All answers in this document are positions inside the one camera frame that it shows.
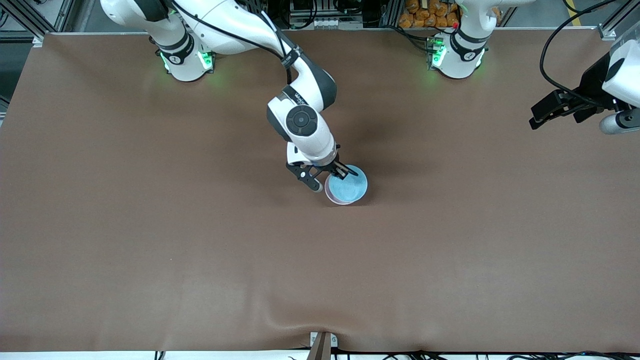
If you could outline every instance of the brown table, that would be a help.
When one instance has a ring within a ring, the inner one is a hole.
[[[268,53],[179,83],[144,36],[47,36],[1,130],[0,350],[640,352],[640,137],[531,131],[548,31],[461,81],[390,32],[291,36],[369,178],[337,207],[284,167]],[[564,31],[575,86],[609,46]]]

